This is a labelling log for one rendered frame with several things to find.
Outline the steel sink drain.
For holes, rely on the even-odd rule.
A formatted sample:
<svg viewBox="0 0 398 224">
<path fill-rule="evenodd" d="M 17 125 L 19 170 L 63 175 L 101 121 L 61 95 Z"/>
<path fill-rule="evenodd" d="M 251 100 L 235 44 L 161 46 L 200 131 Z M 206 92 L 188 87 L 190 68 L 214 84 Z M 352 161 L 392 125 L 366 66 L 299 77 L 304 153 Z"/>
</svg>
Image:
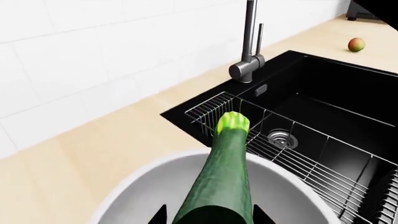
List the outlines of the steel sink drain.
<svg viewBox="0 0 398 224">
<path fill-rule="evenodd" d="M 274 129 L 267 134 L 268 141 L 280 149 L 294 149 L 298 146 L 298 139 L 284 129 Z"/>
</svg>

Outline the dark green zucchini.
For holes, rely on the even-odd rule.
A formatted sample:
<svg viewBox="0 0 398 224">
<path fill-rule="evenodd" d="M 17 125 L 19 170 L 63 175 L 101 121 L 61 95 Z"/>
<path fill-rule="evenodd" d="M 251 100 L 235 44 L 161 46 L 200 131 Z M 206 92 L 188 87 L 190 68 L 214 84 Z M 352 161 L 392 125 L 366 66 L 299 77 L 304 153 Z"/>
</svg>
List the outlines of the dark green zucchini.
<svg viewBox="0 0 398 224">
<path fill-rule="evenodd" d="M 252 224 L 248 131 L 249 120 L 241 113 L 222 115 L 205 165 L 172 224 Z"/>
</svg>

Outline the black kitchen sink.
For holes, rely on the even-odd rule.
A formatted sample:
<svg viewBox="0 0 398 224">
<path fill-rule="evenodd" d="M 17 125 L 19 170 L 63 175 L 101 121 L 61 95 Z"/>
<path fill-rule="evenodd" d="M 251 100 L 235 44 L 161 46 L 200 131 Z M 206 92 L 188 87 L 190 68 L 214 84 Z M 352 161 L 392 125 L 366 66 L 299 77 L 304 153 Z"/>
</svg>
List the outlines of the black kitchen sink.
<svg viewBox="0 0 398 224">
<path fill-rule="evenodd" d="M 298 94 L 391 126 L 395 133 L 389 140 L 395 149 L 380 156 L 398 163 L 398 74 L 288 51 L 256 70 L 251 83 L 229 80 L 198 96 L 222 92 L 246 98 L 269 98 L 272 102 Z M 194 98 L 163 112 L 162 117 L 209 146 L 211 140 L 202 141 L 199 135 L 188 132 L 191 122 L 183 111 Z"/>
</svg>

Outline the black countertop appliance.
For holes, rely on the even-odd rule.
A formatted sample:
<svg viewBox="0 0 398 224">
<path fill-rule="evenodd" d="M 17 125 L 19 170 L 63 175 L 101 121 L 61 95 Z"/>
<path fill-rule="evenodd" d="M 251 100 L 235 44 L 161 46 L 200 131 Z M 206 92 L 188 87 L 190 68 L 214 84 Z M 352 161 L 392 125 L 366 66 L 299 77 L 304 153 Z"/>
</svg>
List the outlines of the black countertop appliance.
<svg viewBox="0 0 398 224">
<path fill-rule="evenodd" d="M 398 0 L 350 0 L 346 17 L 380 20 L 398 29 Z"/>
</svg>

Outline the red green mango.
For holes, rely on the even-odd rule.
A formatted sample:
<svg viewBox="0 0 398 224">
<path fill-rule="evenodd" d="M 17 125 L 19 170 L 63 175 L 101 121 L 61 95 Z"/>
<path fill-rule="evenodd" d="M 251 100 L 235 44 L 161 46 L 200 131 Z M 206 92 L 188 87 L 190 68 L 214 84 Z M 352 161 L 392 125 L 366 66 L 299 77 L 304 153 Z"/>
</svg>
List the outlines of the red green mango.
<svg viewBox="0 0 398 224">
<path fill-rule="evenodd" d="M 350 52 L 360 52 L 366 46 L 366 43 L 363 39 L 353 38 L 348 42 L 348 50 Z"/>
</svg>

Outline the grey metal faucet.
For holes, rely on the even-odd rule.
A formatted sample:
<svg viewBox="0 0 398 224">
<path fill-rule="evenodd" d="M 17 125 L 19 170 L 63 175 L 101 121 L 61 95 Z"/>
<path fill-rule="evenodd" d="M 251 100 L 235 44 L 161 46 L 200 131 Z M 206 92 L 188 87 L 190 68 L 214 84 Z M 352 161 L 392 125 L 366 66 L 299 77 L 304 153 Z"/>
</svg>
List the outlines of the grey metal faucet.
<svg viewBox="0 0 398 224">
<path fill-rule="evenodd" d="M 266 62 L 260 54 L 264 24 L 259 24 L 256 52 L 252 53 L 256 12 L 257 0 L 247 0 L 241 61 L 231 65 L 228 70 L 230 77 L 241 83 L 252 82 L 252 73 L 262 68 Z"/>
</svg>

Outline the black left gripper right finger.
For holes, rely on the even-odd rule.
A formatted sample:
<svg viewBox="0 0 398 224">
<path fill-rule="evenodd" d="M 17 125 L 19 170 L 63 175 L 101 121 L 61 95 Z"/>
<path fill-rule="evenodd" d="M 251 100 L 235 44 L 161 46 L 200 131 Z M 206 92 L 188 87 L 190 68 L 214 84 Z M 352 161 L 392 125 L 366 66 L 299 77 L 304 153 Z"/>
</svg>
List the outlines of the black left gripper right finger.
<svg viewBox="0 0 398 224">
<path fill-rule="evenodd" d="M 253 224 L 272 224 L 272 219 L 258 205 L 254 205 Z"/>
</svg>

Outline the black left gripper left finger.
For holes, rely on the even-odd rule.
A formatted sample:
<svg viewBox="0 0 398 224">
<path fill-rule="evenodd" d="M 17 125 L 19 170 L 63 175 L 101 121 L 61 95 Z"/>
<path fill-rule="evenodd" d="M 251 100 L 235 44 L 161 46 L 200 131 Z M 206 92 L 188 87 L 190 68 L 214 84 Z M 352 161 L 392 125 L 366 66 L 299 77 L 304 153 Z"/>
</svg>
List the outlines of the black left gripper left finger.
<svg viewBox="0 0 398 224">
<path fill-rule="evenodd" d="M 167 224 L 167 206 L 162 205 L 149 221 L 149 224 Z"/>
</svg>

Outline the white round bowl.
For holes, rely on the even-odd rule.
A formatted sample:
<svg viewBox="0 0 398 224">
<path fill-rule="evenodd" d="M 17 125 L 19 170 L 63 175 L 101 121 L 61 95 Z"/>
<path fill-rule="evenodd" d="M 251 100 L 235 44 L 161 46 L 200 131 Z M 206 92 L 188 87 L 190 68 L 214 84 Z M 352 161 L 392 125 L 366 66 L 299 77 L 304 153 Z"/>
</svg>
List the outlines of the white round bowl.
<svg viewBox="0 0 398 224">
<path fill-rule="evenodd" d="M 164 224 L 172 224 L 209 152 L 178 152 L 139 168 L 103 200 L 88 224 L 148 224 L 162 206 Z M 252 203 L 275 224 L 343 224 L 293 173 L 253 154 L 246 160 Z"/>
</svg>

